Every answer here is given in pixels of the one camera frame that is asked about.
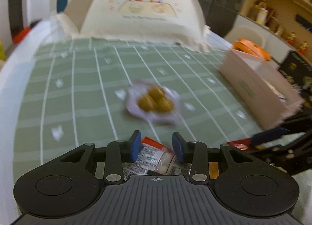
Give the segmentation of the green olives vacuum pack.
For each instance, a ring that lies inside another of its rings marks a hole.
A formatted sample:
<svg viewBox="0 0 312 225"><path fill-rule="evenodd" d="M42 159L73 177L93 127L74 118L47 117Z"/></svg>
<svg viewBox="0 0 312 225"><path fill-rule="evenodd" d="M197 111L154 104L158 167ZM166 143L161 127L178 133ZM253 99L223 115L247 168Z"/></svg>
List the green olives vacuum pack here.
<svg viewBox="0 0 312 225"><path fill-rule="evenodd" d="M175 125L180 120L180 95L165 86L134 82L126 93L127 111L146 122Z"/></svg>

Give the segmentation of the small cake packet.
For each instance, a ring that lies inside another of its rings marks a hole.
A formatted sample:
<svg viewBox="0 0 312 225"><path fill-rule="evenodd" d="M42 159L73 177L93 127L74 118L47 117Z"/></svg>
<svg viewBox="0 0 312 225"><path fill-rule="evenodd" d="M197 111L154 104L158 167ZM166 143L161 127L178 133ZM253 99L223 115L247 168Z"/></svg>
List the small cake packet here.
<svg viewBox="0 0 312 225"><path fill-rule="evenodd" d="M209 178L216 179L219 177L218 162L209 162Z"/></svg>

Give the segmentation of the red chicken snack packet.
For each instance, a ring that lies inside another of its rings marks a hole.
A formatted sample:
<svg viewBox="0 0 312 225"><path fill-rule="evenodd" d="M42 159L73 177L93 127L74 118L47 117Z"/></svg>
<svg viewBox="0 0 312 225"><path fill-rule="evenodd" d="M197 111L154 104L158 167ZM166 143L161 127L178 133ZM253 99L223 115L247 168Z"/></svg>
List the red chicken snack packet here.
<svg viewBox="0 0 312 225"><path fill-rule="evenodd" d="M229 141L227 142L230 146L234 146L244 152L251 153L255 152L256 148L252 145L251 138L240 139L237 141Z"/></svg>

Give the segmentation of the clear red-edged candy packet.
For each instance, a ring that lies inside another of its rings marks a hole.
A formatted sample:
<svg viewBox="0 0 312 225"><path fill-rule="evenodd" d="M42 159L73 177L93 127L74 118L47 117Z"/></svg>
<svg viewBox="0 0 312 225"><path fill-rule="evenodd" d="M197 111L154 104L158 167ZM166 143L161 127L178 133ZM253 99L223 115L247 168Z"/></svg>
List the clear red-edged candy packet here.
<svg viewBox="0 0 312 225"><path fill-rule="evenodd" d="M134 163L123 164L125 179L130 175L147 175L149 173L188 176L190 170L190 163L179 162L169 147L148 137L142 141L142 149L137 160Z"/></svg>

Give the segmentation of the pink open gift box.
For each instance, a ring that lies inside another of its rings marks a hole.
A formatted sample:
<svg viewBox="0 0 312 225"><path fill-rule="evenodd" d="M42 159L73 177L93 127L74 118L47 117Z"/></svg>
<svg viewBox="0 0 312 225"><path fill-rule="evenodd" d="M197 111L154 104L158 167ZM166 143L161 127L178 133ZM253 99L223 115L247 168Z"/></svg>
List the pink open gift box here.
<svg viewBox="0 0 312 225"><path fill-rule="evenodd" d="M219 70L264 130L295 115L304 103L284 76L262 58L230 50Z"/></svg>

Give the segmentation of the green grid tablecloth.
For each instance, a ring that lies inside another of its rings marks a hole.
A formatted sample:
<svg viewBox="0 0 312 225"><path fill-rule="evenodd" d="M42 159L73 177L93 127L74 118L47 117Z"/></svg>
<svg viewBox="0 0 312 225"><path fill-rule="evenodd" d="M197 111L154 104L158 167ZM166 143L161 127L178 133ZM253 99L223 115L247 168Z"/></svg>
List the green grid tablecloth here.
<svg viewBox="0 0 312 225"><path fill-rule="evenodd" d="M170 146L186 140L218 147L259 132L244 102L219 73L227 51L178 45L75 39L38 48L14 135L13 177L91 142L104 147L135 130ZM129 96L159 85L177 96L173 123L143 120Z"/></svg>

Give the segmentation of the black plum snack bag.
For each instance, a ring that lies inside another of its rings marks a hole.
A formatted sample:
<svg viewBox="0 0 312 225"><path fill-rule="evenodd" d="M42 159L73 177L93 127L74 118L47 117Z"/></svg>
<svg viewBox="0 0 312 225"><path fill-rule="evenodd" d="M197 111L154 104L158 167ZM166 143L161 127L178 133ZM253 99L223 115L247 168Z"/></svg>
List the black plum snack bag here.
<svg viewBox="0 0 312 225"><path fill-rule="evenodd" d="M288 52L278 71L292 85L307 89L311 86L311 64L296 51Z"/></svg>

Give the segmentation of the orange cardboard box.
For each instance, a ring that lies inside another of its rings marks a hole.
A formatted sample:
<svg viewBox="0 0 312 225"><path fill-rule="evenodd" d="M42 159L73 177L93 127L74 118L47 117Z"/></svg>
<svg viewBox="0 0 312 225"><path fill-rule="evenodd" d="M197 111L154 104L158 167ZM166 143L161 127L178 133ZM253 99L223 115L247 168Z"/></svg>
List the orange cardboard box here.
<svg viewBox="0 0 312 225"><path fill-rule="evenodd" d="M253 43L245 38L239 38L232 44L232 49L241 51L252 56L260 57L266 61L271 60L271 54L260 45Z"/></svg>

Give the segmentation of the far beige chair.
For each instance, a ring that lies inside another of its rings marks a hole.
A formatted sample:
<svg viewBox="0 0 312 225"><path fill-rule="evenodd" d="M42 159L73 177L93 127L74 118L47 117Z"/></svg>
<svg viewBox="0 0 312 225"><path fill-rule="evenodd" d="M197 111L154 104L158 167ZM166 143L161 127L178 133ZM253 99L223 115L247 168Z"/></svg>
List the far beige chair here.
<svg viewBox="0 0 312 225"><path fill-rule="evenodd" d="M245 25L238 25L233 27L225 36L224 39L233 44L240 38L251 41L262 48L265 47L265 38L256 29Z"/></svg>

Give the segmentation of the cream cartoon food cover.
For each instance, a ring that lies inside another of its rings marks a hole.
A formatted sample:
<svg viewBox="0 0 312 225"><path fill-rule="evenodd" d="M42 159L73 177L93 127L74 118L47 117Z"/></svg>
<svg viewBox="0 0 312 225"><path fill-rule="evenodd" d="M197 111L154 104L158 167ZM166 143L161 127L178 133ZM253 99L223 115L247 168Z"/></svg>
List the cream cartoon food cover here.
<svg viewBox="0 0 312 225"><path fill-rule="evenodd" d="M71 0L57 15L68 38L178 44L208 52L198 0Z"/></svg>

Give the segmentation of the wooden wall shelf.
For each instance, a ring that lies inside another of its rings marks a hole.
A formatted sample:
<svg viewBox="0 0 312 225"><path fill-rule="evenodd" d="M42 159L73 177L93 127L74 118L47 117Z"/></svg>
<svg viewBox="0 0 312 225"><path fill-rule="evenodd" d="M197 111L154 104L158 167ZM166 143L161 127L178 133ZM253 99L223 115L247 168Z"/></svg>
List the wooden wall shelf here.
<svg viewBox="0 0 312 225"><path fill-rule="evenodd" d="M234 24L256 30L277 61L302 45L311 59L311 0L244 0Z"/></svg>

